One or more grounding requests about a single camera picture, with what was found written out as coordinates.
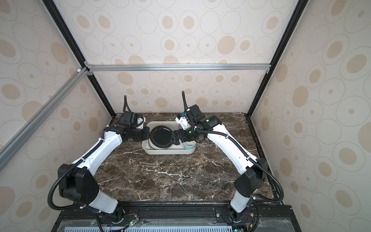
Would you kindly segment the black bowl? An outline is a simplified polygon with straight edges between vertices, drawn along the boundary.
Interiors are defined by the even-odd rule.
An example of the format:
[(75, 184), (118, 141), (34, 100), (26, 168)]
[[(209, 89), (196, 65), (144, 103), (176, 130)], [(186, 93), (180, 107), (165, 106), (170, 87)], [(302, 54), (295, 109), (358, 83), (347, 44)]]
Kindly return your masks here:
[(156, 126), (150, 132), (149, 146), (152, 149), (168, 149), (171, 147), (173, 131), (166, 126)]

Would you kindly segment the light blue mug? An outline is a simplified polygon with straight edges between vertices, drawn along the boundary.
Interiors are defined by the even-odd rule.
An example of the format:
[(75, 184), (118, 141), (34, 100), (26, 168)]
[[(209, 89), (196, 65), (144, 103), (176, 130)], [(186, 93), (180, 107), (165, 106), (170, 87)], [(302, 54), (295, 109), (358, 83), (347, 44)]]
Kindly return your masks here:
[(185, 150), (192, 150), (196, 147), (196, 142), (195, 141), (191, 141), (191, 142), (183, 142), (183, 145), (184, 145), (184, 149)]

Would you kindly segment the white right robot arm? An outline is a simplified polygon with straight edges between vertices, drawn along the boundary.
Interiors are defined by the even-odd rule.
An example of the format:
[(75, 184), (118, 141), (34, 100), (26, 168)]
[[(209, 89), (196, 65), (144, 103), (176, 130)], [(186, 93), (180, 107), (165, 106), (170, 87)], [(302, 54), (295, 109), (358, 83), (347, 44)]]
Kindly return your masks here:
[[(184, 111), (178, 114), (175, 120), (181, 128), (172, 132), (170, 142), (179, 145), (181, 142), (196, 141), (203, 135), (224, 152), (240, 174), (234, 182), (236, 192), (230, 201), (232, 211), (236, 214), (242, 213), (256, 198), (272, 203), (282, 202), (283, 188), (277, 178), (268, 171), (267, 161), (264, 158), (258, 159), (248, 152), (228, 132), (217, 116), (205, 116), (196, 104), (189, 107), (185, 98), (185, 92), (182, 91)], [(276, 198), (256, 193), (266, 177), (269, 177), (278, 188)]]

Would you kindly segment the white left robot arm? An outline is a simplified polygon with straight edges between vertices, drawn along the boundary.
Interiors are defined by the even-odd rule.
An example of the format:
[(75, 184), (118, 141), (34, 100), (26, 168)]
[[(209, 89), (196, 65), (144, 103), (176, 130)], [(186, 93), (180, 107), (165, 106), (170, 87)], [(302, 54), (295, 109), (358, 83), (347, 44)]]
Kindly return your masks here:
[(106, 126), (97, 143), (72, 164), (58, 169), (58, 178), (52, 185), (47, 203), (57, 211), (75, 207), (89, 207), (117, 218), (124, 214), (118, 200), (100, 190), (95, 174), (108, 156), (123, 142), (142, 142), (149, 138), (145, 117), (134, 113), (124, 99), (124, 107), (118, 120)]

